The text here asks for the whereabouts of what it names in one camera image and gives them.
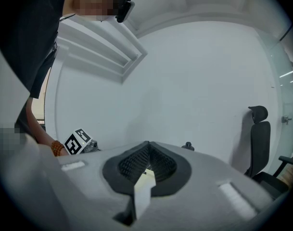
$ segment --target black and white marker cube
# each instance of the black and white marker cube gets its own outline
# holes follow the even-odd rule
[[[64,143],[64,147],[70,155],[80,154],[89,144],[92,137],[82,128],[75,130]]]

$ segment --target chair seat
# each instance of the chair seat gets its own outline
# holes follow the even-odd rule
[[[283,181],[265,172],[258,173],[252,179],[258,182],[273,199],[278,198],[289,189]]]

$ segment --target bracelet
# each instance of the bracelet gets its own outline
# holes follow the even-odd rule
[[[52,142],[51,149],[54,156],[60,156],[61,150],[64,146],[59,141]]]

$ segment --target cable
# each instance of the cable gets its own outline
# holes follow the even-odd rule
[[[75,14],[72,14],[72,15],[70,15],[70,16],[68,16],[68,17],[65,17],[65,18],[61,19],[60,22],[63,21],[63,20],[66,20],[66,19],[68,19],[68,18],[70,18],[70,17],[73,17],[74,15],[75,15]]]
[[[291,24],[291,26],[289,27],[289,29],[287,29],[286,33],[284,33],[284,35],[280,38],[279,41],[282,41],[282,39],[284,39],[284,37],[289,33],[289,31],[291,30],[292,27],[293,27],[293,25]]]

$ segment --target office chair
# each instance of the office chair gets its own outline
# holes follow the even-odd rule
[[[263,106],[249,107],[249,109],[253,111],[252,119],[255,124],[251,128],[251,164],[245,175],[258,182],[273,199],[276,199],[289,189],[277,176],[286,164],[293,165],[293,159],[280,156],[279,160],[282,164],[273,175],[260,172],[269,160],[270,123],[263,121],[268,117],[268,111]]]

